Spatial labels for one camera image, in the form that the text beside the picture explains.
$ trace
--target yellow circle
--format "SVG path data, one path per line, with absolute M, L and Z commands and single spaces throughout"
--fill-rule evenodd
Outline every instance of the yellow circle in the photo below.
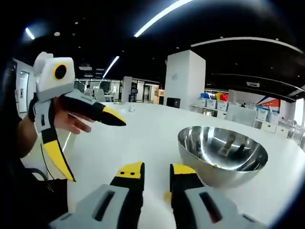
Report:
M 55 72 L 56 72 L 57 68 L 58 68 L 59 66 L 61 66 L 61 65 L 65 66 L 66 69 L 67 69 L 67 65 L 66 65 L 65 63 L 59 63 L 59 64 L 57 64 L 57 65 L 55 66 L 55 68 L 53 69 L 53 77 L 54 77 L 55 80 L 62 80 L 62 79 L 63 79 L 63 77 L 62 77 L 61 79 L 57 79 L 56 76 L 55 76 Z

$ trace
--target human hand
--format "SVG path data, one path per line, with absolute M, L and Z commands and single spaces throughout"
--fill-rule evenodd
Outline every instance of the human hand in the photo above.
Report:
M 79 120 L 78 118 L 74 117 L 74 115 L 92 123 L 94 122 L 93 120 L 81 114 L 71 113 L 73 114 L 71 115 L 67 111 L 64 111 L 59 98 L 54 98 L 53 101 L 55 107 L 54 125 L 56 128 L 68 130 L 76 135 L 81 132 L 80 130 L 87 133 L 91 132 L 91 127 Z

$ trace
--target wrist strap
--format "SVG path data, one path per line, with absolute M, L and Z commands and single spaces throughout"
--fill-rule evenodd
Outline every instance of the wrist strap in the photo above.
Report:
M 33 97 L 33 99 L 30 101 L 29 110 L 28 110 L 29 119 L 30 119 L 33 123 L 35 122 L 34 105 L 35 105 L 35 103 L 37 103 L 37 101 L 38 101 L 37 94 L 34 93 L 34 97 Z

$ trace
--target black eye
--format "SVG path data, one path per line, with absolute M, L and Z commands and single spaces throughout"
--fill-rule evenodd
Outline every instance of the black eye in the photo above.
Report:
M 60 65 L 55 70 L 55 78 L 61 80 L 67 72 L 67 68 L 65 65 Z

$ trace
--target hand-held gripper device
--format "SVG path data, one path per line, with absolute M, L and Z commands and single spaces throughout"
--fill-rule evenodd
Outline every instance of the hand-held gripper device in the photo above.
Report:
M 65 159 L 54 127 L 55 107 L 53 98 L 58 97 L 67 112 L 84 115 L 106 125 L 123 126 L 125 121 L 113 110 L 74 89 L 74 63 L 70 57 L 54 58 L 42 52 L 34 63 L 36 93 L 29 106 L 29 118 L 35 121 L 41 133 L 42 146 L 55 166 L 70 180 L 75 181 Z
M 143 206 L 144 163 L 126 165 L 110 185 L 103 184 L 81 200 L 74 213 L 53 221 L 53 229 L 136 229 Z M 177 229 L 265 229 L 211 187 L 196 172 L 170 165 L 171 206 Z

